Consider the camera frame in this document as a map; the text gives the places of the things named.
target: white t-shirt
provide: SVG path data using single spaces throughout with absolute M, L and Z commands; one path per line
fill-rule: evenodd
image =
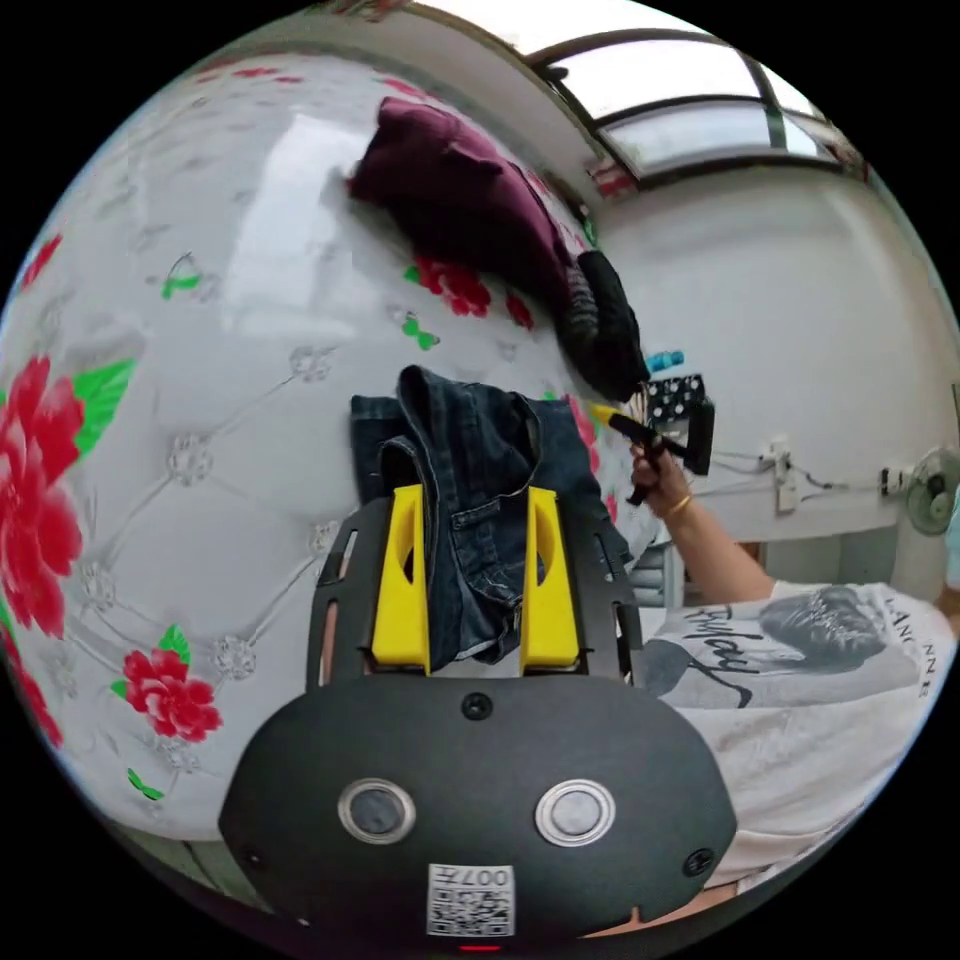
M 886 784 L 956 641 L 885 584 L 777 584 L 769 600 L 670 610 L 635 680 L 710 745 L 739 828 L 709 887 L 812 852 Z

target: dark red cloth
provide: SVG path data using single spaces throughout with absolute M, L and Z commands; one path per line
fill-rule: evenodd
M 351 192 L 388 210 L 418 253 L 499 274 L 555 316 L 568 309 L 571 259 L 543 202 L 458 117 L 387 97 Z

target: qr code label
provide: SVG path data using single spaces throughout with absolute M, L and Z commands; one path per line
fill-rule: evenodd
M 427 933 L 435 937 L 512 937 L 513 867 L 430 864 Z

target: screw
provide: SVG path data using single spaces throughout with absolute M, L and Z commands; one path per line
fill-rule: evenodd
M 468 720 L 486 720 L 493 713 L 493 701 L 485 693 L 468 693 L 460 709 Z
M 253 867 L 254 870 L 263 869 L 263 857 L 261 857 L 256 850 L 251 850 L 249 847 L 247 847 L 247 849 L 243 851 L 241 856 L 243 857 L 247 865 L 250 867 Z
M 683 861 L 683 872 L 688 877 L 699 877 L 701 873 L 706 872 L 713 865 L 713 851 L 707 847 L 701 847 L 694 850 L 693 853 Z

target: blue jeans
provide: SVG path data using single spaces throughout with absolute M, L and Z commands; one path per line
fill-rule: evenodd
M 520 642 L 527 488 L 555 490 L 611 525 L 569 405 L 407 367 L 396 399 L 351 399 L 364 503 L 424 488 L 431 669 L 467 657 L 496 663 Z

